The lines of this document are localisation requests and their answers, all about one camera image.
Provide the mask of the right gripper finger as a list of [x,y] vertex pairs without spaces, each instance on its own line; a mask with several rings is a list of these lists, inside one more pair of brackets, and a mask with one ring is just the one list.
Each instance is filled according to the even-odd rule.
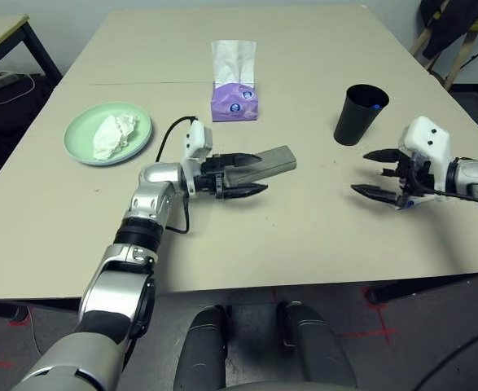
[[400,205],[400,197],[396,192],[386,191],[381,187],[377,187],[369,184],[354,184],[351,188],[358,194],[365,196],[368,199],[379,201],[385,204],[391,204],[393,206]]
[[380,163],[397,163],[406,157],[401,151],[395,148],[381,149],[366,153],[363,158]]

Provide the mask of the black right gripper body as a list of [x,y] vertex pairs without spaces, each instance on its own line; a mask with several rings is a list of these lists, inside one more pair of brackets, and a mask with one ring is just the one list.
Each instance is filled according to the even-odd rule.
[[383,176],[399,180],[400,191],[394,191],[400,197],[396,208],[413,208],[419,204],[435,199],[431,193],[434,178],[429,173],[431,162],[420,157],[406,157],[397,162],[395,169],[384,169]]

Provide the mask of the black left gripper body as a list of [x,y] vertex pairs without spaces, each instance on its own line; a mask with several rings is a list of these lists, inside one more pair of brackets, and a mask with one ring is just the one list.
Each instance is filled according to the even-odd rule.
[[217,199],[225,199],[225,167],[226,154],[207,158],[200,166],[200,174],[195,176],[195,191],[207,192]]

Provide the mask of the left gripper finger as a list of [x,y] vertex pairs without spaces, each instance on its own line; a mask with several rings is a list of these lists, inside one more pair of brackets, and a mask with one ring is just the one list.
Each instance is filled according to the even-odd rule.
[[261,158],[249,153],[231,153],[222,154],[221,160],[224,167],[244,167],[260,162]]
[[239,199],[254,196],[268,189],[267,185],[260,183],[244,183],[234,187],[226,187],[223,189],[223,199]]

